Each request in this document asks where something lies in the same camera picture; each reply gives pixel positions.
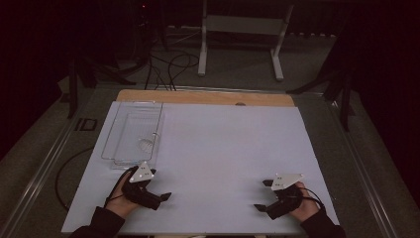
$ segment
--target person's right hand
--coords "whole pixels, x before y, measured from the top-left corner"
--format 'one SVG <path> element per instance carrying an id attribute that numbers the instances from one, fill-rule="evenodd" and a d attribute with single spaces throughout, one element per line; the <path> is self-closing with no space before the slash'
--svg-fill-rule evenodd
<path id="1" fill-rule="evenodd" d="M 301 188 L 305 188 L 303 182 L 297 182 L 296 185 Z M 306 189 L 300 189 L 303 193 L 303 196 L 310 197 L 309 192 Z M 300 206 L 292 211 L 290 215 L 299 220 L 300 222 L 305 221 L 309 217 L 313 216 L 319 211 L 319 207 L 315 201 L 309 199 L 303 199 Z"/>

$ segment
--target black sleeve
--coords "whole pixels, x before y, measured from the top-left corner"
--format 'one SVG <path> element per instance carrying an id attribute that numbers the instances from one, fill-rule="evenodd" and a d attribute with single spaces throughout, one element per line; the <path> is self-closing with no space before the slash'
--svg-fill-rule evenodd
<path id="1" fill-rule="evenodd" d="M 70 238 L 111 238 L 118 233 L 124 222 L 125 220 L 114 212 L 96 207 L 90 225 L 78 228 L 70 235 Z"/>
<path id="2" fill-rule="evenodd" d="M 310 238 L 345 238 L 343 227 L 335 225 L 324 211 L 318 211 L 300 224 Z"/>

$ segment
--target person's left hand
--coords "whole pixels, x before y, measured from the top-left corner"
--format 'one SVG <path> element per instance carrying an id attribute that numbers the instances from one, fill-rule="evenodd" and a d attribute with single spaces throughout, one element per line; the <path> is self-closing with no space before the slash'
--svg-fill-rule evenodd
<path id="1" fill-rule="evenodd" d="M 111 199 L 105 206 L 105 209 L 108 209 L 115 214 L 121 216 L 122 218 L 126 218 L 133 210 L 140 207 L 140 205 L 130 201 L 123 195 L 122 187 L 126 179 L 130 177 L 131 173 L 127 173 L 118 183 L 117 187 L 115 188 L 114 192 L 111 195 Z"/>

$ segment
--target floor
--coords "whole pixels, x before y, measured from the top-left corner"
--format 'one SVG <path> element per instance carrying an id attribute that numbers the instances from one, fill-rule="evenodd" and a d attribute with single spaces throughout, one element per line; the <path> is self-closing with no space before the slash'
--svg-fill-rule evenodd
<path id="1" fill-rule="evenodd" d="M 148 89 L 174 90 L 169 81 L 179 73 L 173 79 L 177 90 L 284 93 L 316 77 L 335 41 L 288 36 L 280 52 L 285 79 L 278 82 L 268 52 L 272 39 L 210 37 L 204 77 L 197 75 L 195 65 L 200 47 L 197 30 L 171 32 L 170 52 L 157 43 Z M 131 61 L 120 63 L 127 67 Z M 66 210 L 55 192 L 64 206 L 70 205 L 110 103 L 122 88 L 145 88 L 148 74 L 149 67 L 145 66 L 128 75 L 127 79 L 136 83 L 129 87 L 97 75 L 96 89 L 80 90 L 80 109 L 72 120 L 66 118 L 68 104 L 58 101 L 15 145 L 0 164 L 2 237 L 66 237 L 60 233 Z M 66 80 L 61 84 L 66 92 Z M 420 237 L 419 209 L 357 93 L 352 94 L 353 113 L 347 133 L 337 120 L 337 107 L 320 96 L 325 86 L 293 95 L 293 99 L 348 237 Z M 79 119 L 97 120 L 98 126 L 91 131 L 78 130 Z"/>

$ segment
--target gray carpet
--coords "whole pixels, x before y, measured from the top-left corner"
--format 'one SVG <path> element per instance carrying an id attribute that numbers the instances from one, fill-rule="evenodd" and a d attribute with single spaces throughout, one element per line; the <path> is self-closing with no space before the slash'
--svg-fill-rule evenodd
<path id="1" fill-rule="evenodd" d="M 176 48 L 191 53 L 195 51 L 196 54 L 198 51 L 192 46 L 198 44 L 194 39 L 190 41 L 184 45 L 176 45 Z M 211 87 L 266 91 L 292 89 L 315 78 L 333 43 L 334 39 L 288 37 L 280 58 L 285 75 L 282 83 L 274 80 L 268 52 L 215 47 L 209 52 L 205 77 L 197 76 L 197 67 L 189 68 L 175 80 L 175 85 L 179 88 Z M 176 53 L 155 52 L 154 55 L 170 60 Z M 167 63 L 159 64 L 158 60 L 154 62 L 161 75 L 165 75 Z M 138 83 L 135 88 L 142 88 L 146 82 L 146 75 L 147 71 L 142 69 L 128 78 Z M 157 75 L 155 71 L 151 77 L 154 82 Z M 110 103 L 115 100 L 121 88 L 124 86 L 101 81 L 97 89 L 89 92 L 91 96 L 86 99 L 85 106 L 80 108 L 73 121 L 66 119 L 68 105 L 55 103 L 1 161 L 2 227 L 43 159 L 51 157 L 49 153 L 61 129 L 69 127 L 71 130 L 66 135 L 61 149 L 52 150 L 56 152 L 56 163 L 52 165 L 51 173 L 46 176 L 37 199 L 28 205 L 28 213 L 22 215 L 22 222 L 18 223 L 14 233 L 15 237 L 65 237 L 60 234 L 60 228 L 66 212 L 54 194 L 55 176 L 69 158 L 95 144 Z M 322 86 L 312 91 L 322 91 Z M 365 185 L 366 178 L 361 176 L 358 163 L 364 165 L 364 170 L 375 188 L 374 192 L 380 197 L 380 204 L 385 208 L 398 237 L 420 237 L 419 210 L 357 95 L 354 93 L 352 96 L 354 115 L 349 119 L 350 133 L 345 133 L 337 123 L 335 107 L 325 102 L 318 94 L 307 93 L 293 98 L 301 111 L 337 215 L 348 237 L 386 237 L 381 230 L 380 221 L 378 222 L 372 212 L 371 191 L 366 191 L 366 187 L 369 186 Z M 98 126 L 94 131 L 74 131 L 79 118 L 96 119 Z M 355 161 L 354 148 L 358 161 Z M 58 180 L 58 191 L 64 203 L 71 202 L 90 152 L 80 154 L 62 170 Z"/>

